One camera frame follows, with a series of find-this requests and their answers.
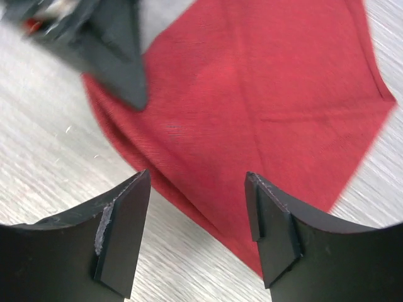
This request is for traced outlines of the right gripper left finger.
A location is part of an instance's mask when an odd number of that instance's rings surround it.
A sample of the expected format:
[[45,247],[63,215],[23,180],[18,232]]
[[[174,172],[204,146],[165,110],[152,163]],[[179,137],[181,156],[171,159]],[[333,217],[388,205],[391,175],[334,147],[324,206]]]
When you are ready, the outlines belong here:
[[1,226],[2,301],[124,301],[150,198],[141,171],[34,224]]

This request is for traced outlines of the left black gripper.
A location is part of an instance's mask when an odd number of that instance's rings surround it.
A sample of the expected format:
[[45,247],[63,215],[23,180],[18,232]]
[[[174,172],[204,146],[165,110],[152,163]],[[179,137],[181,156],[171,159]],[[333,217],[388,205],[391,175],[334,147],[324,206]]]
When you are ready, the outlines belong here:
[[2,19],[136,110],[147,106],[138,1],[5,1]]

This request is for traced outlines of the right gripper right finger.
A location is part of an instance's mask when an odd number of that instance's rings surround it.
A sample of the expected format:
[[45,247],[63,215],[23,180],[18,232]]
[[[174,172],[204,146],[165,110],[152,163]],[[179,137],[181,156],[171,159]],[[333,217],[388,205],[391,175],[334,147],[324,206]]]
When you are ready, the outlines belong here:
[[401,301],[402,225],[332,216],[259,174],[245,178],[252,239],[273,301]]

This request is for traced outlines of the red cloth napkin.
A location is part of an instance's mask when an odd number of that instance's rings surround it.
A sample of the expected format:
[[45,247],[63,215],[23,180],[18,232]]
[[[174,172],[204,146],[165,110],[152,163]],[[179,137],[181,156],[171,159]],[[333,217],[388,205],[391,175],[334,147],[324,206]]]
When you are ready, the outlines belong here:
[[143,111],[83,76],[100,128],[257,273],[246,173],[328,211],[396,104],[362,1],[196,1],[144,59]]

